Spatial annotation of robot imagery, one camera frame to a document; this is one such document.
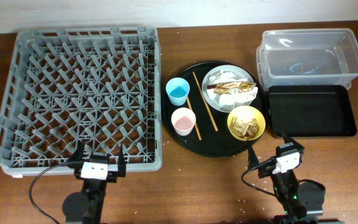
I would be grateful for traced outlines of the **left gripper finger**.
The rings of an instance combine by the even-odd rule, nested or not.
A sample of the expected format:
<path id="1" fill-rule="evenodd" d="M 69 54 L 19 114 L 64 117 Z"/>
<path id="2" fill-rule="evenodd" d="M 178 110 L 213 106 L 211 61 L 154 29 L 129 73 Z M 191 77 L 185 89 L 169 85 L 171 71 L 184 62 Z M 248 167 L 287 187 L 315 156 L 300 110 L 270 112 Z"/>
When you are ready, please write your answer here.
<path id="1" fill-rule="evenodd" d="M 119 148 L 119 156 L 117 160 L 117 176 L 118 177 L 126 176 L 126 162 L 124 158 L 123 144 L 121 144 Z"/>
<path id="2" fill-rule="evenodd" d="M 83 141 L 79 141 L 75 152 L 73 153 L 73 162 L 81 162 L 83 159 L 83 152 L 85 150 L 85 144 Z"/>

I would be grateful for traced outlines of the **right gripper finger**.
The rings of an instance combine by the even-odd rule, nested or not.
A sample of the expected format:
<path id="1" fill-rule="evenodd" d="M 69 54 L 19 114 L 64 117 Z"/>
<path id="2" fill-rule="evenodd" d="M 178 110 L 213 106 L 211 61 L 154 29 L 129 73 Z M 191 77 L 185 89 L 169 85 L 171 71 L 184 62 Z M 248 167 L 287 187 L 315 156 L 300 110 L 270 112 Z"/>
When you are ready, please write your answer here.
<path id="1" fill-rule="evenodd" d="M 300 143 L 298 143 L 296 140 L 294 140 L 292 137 L 290 137 L 289 134 L 287 134 L 286 132 L 281 132 L 282 138 L 284 140 L 285 144 L 289 144 L 292 143 L 295 147 L 299 147 Z"/>
<path id="2" fill-rule="evenodd" d="M 255 154 L 252 145 L 248 145 L 247 152 L 248 152 L 248 169 L 251 170 L 258 166 L 259 160 Z"/>

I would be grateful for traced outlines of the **food scraps and rice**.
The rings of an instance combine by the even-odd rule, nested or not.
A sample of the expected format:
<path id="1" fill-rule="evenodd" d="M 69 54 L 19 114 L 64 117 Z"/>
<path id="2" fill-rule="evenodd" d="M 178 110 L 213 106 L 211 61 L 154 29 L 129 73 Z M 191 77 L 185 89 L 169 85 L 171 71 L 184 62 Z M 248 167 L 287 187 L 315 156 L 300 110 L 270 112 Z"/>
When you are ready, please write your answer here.
<path id="1" fill-rule="evenodd" d="M 255 118 L 240 119 L 233 116 L 229 123 L 229 129 L 238 138 L 250 139 L 256 136 L 259 131 L 259 124 Z"/>

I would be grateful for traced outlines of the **yellow bowl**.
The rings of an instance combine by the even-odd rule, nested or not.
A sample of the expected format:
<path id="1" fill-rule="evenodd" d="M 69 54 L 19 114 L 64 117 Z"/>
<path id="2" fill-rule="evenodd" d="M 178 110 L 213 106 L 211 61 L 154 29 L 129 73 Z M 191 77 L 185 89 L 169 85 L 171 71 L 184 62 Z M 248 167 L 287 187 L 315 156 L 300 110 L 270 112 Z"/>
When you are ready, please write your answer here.
<path id="1" fill-rule="evenodd" d="M 239 106 L 227 117 L 229 132 L 240 141 L 253 141 L 264 133 L 266 123 L 263 114 L 252 106 Z"/>

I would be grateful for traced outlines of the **white paper waste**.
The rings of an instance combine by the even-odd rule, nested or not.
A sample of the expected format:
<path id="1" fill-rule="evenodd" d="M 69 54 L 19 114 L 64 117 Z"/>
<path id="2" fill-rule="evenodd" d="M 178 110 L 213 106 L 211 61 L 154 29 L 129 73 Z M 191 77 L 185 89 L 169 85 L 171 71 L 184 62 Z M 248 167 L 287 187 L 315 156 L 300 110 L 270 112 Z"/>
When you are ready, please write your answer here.
<path id="1" fill-rule="evenodd" d="M 208 75 L 206 77 L 206 84 L 214 85 L 217 83 L 227 83 L 227 82 L 251 82 L 255 83 L 253 79 L 245 77 L 238 73 L 233 73 L 229 71 L 219 71 L 213 75 Z M 208 90 L 206 86 L 206 94 L 208 98 L 217 103 L 220 108 L 234 109 L 236 106 L 244 105 L 247 102 L 251 102 L 256 98 L 258 87 L 256 86 L 251 91 L 245 93 L 235 93 L 235 94 L 215 94 L 213 90 Z"/>

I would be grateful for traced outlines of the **grey round plate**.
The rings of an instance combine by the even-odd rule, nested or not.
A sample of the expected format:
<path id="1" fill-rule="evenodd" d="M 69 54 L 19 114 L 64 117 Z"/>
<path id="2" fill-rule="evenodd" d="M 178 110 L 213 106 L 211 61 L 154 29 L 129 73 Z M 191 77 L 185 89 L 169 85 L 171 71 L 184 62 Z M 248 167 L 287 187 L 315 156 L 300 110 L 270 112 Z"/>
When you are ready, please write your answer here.
<path id="1" fill-rule="evenodd" d="M 242 68 L 237 67 L 237 66 L 234 66 L 234 65 L 221 65 L 221 66 L 215 67 L 215 68 L 211 69 L 211 70 L 204 76 L 203 82 L 202 82 L 202 85 L 201 85 L 201 89 L 202 89 L 202 92 L 203 92 L 203 95 L 204 95 L 204 97 L 205 97 L 206 102 L 207 102 L 211 107 L 213 107 L 214 109 L 216 109 L 216 110 L 218 110 L 218 111 L 225 112 L 225 113 L 229 113 L 229 112 L 231 112 L 233 109 L 230 110 L 230 109 L 227 109 L 227 108 L 220 108 L 219 105 L 218 105 L 217 103 L 211 101 L 211 100 L 208 98 L 207 94 L 206 94 L 206 85 L 207 85 L 207 84 L 206 84 L 206 77 L 207 77 L 208 75 L 213 75 L 213 74 L 215 74 L 216 72 L 219 72 L 219 71 L 229 71 L 229 72 L 233 72 L 233 73 L 238 73 L 238 74 L 241 74 L 241 75 L 243 75 L 243 76 L 245 76 L 245 77 L 248 77 L 248 78 L 251 78 L 251 79 L 252 79 L 252 77 L 251 77 L 251 75 L 250 75 L 248 72 L 246 72 L 246 71 L 243 70 Z M 248 105 L 250 105 L 251 103 L 252 103 L 252 101 L 251 101 L 251 102 L 247 102 L 247 103 L 245 103 L 244 105 L 241 105 L 241 106 L 248 106 Z"/>

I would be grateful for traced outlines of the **brown food wrapper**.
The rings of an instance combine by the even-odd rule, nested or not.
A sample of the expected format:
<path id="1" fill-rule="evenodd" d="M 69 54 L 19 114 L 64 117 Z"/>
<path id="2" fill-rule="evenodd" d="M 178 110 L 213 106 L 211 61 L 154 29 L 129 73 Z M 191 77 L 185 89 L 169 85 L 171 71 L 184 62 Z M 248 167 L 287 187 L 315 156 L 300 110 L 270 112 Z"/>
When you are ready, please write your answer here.
<path id="1" fill-rule="evenodd" d="M 251 91 L 257 85 L 251 82 L 227 82 L 208 85 L 208 90 L 213 90 L 215 94 L 235 94 Z"/>

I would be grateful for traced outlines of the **pink plastic cup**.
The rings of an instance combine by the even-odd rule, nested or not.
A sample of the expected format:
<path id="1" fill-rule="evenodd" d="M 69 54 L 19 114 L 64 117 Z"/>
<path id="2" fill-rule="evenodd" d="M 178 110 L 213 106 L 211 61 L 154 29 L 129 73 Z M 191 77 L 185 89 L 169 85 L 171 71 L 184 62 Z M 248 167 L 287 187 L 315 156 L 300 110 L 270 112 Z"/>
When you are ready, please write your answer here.
<path id="1" fill-rule="evenodd" d="M 179 136 L 187 136 L 195 126 L 194 114 L 189 108 L 178 108 L 172 113 L 171 123 Z"/>

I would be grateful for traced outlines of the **light blue plastic cup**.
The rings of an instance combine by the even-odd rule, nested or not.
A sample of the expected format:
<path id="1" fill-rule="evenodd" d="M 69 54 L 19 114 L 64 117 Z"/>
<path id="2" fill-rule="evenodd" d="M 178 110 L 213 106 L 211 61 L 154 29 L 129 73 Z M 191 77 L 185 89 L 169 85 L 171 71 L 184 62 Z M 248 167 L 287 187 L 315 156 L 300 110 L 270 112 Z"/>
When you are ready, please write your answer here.
<path id="1" fill-rule="evenodd" d="M 165 90 L 170 102 L 175 106 L 181 106 L 188 98 L 190 85 L 184 78 L 176 77 L 167 82 Z"/>

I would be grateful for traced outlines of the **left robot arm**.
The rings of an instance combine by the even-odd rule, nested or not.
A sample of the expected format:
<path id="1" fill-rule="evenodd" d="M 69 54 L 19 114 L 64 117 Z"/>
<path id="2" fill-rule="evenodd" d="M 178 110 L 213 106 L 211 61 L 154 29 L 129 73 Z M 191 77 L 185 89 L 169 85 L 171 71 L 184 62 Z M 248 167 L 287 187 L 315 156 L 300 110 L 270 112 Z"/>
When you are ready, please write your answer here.
<path id="1" fill-rule="evenodd" d="M 70 194 L 63 202 L 66 223 L 100 223 L 107 184 L 126 176 L 123 146 L 119 146 L 116 171 L 109 170 L 108 154 L 93 152 L 89 159 L 84 159 L 84 151 L 85 144 L 81 141 L 68 159 L 68 167 L 83 185 L 79 192 Z"/>

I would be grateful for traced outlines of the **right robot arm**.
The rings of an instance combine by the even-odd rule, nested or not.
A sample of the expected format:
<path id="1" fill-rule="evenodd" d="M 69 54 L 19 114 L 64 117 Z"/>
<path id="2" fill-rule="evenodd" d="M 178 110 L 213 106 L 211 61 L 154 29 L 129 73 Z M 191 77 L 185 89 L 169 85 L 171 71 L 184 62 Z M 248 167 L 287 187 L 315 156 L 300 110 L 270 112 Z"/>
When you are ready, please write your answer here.
<path id="1" fill-rule="evenodd" d="M 248 169 L 241 175 L 242 182 L 275 197 L 282 205 L 285 214 L 276 215 L 274 223 L 318 223 L 318 217 L 323 214 L 326 188 L 319 182 L 296 178 L 294 169 L 301 165 L 305 148 L 287 133 L 282 133 L 282 138 L 284 144 L 276 147 L 276 155 L 263 162 L 259 162 L 253 148 L 248 147 Z M 271 178 L 272 193 L 244 180 L 246 174 L 255 170 L 260 179 Z"/>

